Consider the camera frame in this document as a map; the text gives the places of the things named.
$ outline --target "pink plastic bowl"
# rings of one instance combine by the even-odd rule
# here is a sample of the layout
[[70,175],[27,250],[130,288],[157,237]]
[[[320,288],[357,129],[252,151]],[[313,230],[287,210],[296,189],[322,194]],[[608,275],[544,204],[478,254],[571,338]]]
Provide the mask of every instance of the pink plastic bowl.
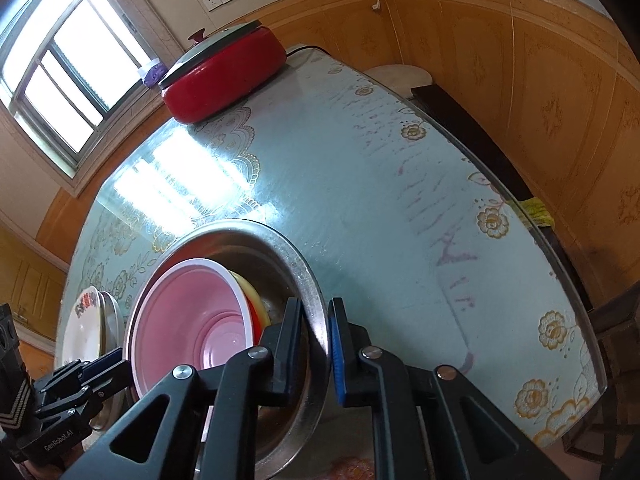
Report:
[[149,290],[132,338],[138,395],[177,365],[204,370],[254,344],[252,320],[238,282],[205,258],[174,265]]

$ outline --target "stainless steel bowl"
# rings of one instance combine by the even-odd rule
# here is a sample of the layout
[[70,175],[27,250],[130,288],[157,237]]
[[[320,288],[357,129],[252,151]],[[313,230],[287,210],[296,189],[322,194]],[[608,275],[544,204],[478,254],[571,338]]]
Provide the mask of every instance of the stainless steel bowl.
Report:
[[221,220],[185,236],[160,257],[159,267],[138,294],[127,322],[124,352],[130,358],[136,317],[156,280],[178,262],[210,258],[246,278],[258,291],[273,322],[282,319],[287,298],[303,301],[308,330],[303,334],[298,400],[289,408],[261,408],[256,436],[256,479],[279,473],[318,424],[327,392],[330,356],[324,299],[315,277],[298,250],[279,232],[251,220]]

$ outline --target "white plate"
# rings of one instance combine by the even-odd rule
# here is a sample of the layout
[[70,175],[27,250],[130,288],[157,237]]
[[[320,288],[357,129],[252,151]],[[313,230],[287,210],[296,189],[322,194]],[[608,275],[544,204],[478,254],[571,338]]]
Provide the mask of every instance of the white plate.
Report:
[[62,339],[62,362],[76,359],[95,361],[102,346],[102,306],[98,290],[90,286],[82,291],[71,308]]

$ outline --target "metal screw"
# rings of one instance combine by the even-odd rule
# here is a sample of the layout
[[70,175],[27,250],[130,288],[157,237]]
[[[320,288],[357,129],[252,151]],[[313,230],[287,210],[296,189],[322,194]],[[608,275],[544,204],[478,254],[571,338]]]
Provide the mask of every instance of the metal screw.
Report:
[[174,368],[174,377],[176,379],[188,379],[193,374],[193,370],[189,365],[178,365]]
[[443,381],[452,381],[458,374],[457,370],[453,366],[449,365],[439,366],[436,373]]
[[269,355],[269,349],[264,346],[252,346],[248,351],[251,359],[264,359]]
[[367,359],[378,359],[382,355],[382,350],[377,346],[365,346],[362,355]]

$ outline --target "table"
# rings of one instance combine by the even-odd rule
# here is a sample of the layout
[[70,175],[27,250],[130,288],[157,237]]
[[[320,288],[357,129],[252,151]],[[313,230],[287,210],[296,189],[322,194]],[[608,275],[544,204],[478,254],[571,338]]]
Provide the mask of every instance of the table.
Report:
[[109,291],[128,313],[181,236],[254,219],[298,247],[324,297],[343,297],[374,344],[410,365],[459,368],[546,446],[605,379],[570,280],[512,200],[433,120],[303,50],[222,114],[169,120],[107,179],[74,253],[58,337],[83,288]]

